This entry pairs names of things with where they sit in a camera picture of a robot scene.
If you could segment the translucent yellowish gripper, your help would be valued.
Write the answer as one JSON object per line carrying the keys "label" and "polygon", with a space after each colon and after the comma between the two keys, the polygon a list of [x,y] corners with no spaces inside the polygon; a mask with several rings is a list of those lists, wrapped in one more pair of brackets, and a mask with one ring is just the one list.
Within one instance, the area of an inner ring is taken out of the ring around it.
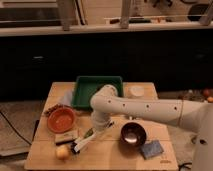
{"label": "translucent yellowish gripper", "polygon": [[109,129],[110,127],[112,127],[113,125],[114,125],[114,122],[110,121],[109,123],[104,124],[104,125],[93,126],[92,131],[96,134],[100,134],[100,133],[103,133],[104,131],[106,131],[107,129]]}

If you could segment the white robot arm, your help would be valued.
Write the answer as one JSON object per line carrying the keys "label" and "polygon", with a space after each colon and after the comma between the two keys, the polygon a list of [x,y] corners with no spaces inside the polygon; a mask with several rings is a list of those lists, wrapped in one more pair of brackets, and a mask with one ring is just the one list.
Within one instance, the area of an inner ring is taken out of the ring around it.
{"label": "white robot arm", "polygon": [[178,126],[197,134],[191,171],[213,171],[213,104],[188,100],[130,99],[117,96],[112,85],[103,86],[91,100],[93,127],[104,130],[110,115],[121,113]]}

